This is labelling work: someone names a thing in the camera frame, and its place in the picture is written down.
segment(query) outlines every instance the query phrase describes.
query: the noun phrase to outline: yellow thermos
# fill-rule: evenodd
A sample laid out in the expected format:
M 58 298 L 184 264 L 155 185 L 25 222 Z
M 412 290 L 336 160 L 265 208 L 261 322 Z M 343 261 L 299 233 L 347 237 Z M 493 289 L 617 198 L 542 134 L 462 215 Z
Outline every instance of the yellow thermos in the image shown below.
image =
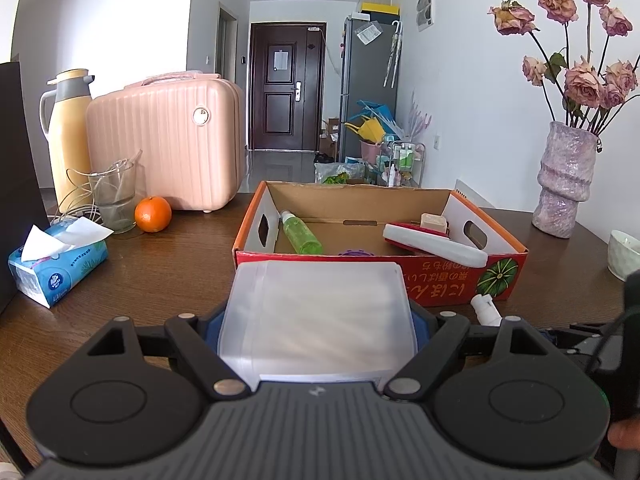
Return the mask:
M 53 184 L 62 213 L 71 207 L 91 203 L 90 197 L 80 198 L 85 191 L 77 188 L 84 186 L 88 189 L 88 178 L 81 173 L 91 173 L 86 109 L 92 100 L 89 84 L 94 79 L 88 70 L 67 70 L 47 82 L 57 85 L 57 88 L 45 92 L 40 98 L 40 124 L 49 142 Z M 47 124 L 45 101 L 54 96 L 56 103 Z

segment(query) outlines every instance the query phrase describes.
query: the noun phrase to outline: brown tabletop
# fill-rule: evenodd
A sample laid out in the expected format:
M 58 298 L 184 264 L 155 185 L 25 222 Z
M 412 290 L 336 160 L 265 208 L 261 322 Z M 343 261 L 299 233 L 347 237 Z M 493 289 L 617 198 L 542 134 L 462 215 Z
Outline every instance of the brown tabletop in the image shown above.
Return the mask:
M 212 214 L 177 212 L 158 234 L 110 237 L 107 261 L 52 310 L 21 294 L 9 304 L 0 315 L 0 415 L 32 462 L 40 458 L 26 429 L 27 400 L 91 334 L 119 314 L 162 324 L 181 312 L 204 314 L 226 298 L 231 247 L 251 197 L 239 194 Z M 559 240 L 537 231 L 531 214 L 488 213 L 530 251 L 511 299 L 498 304 L 504 316 L 547 327 L 606 321 L 622 309 L 622 282 L 607 270 L 607 246 L 595 235 L 577 226 L 570 240 Z M 473 319 L 469 306 L 453 310 Z

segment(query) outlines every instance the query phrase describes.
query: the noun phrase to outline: vase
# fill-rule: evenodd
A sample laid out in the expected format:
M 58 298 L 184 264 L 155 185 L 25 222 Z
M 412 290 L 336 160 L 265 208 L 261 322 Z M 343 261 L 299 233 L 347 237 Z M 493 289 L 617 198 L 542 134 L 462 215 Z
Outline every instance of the vase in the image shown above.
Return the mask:
M 587 130 L 552 122 L 540 161 L 540 202 L 533 225 L 558 238 L 569 238 L 575 228 L 578 203 L 590 196 L 598 137 Z

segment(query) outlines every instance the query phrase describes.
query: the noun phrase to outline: orange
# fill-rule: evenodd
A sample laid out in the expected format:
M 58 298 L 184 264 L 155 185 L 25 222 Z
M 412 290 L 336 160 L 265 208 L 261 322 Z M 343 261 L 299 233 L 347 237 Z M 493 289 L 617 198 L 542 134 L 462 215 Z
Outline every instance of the orange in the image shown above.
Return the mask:
M 161 196 L 150 196 L 136 206 L 135 218 L 140 229 L 157 233 L 169 225 L 171 206 Z

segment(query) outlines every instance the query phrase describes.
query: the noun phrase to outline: pink suitcase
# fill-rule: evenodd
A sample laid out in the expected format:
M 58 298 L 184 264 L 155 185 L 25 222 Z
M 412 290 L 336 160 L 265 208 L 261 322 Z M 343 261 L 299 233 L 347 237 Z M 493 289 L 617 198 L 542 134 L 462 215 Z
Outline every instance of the pink suitcase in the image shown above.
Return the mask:
M 93 171 L 142 150 L 137 192 L 173 209 L 224 207 L 244 179 L 242 91 L 218 74 L 151 77 L 96 98 L 87 110 Z

